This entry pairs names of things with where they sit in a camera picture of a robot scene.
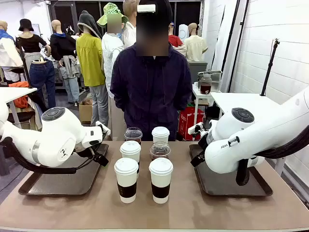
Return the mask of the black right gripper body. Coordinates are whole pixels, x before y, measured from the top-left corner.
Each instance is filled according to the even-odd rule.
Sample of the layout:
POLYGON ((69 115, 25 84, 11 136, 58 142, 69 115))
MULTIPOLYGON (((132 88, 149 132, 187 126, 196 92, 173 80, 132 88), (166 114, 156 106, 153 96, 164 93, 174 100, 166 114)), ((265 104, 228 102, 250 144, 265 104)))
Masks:
POLYGON ((212 135, 204 134, 203 136, 200 137, 198 145, 203 149, 203 151, 205 151, 211 142, 212 142, 212 135))

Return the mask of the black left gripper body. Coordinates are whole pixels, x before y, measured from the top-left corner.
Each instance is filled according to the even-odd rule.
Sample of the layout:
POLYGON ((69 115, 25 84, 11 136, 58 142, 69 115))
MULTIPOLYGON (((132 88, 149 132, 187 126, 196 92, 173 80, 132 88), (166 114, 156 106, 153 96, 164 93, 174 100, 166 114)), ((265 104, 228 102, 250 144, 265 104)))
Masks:
POLYGON ((82 157, 82 158, 89 158, 91 159, 92 157, 94 157, 95 159, 99 156, 97 149, 99 148, 99 145, 93 145, 91 147, 86 148, 83 151, 79 151, 76 153, 82 157))

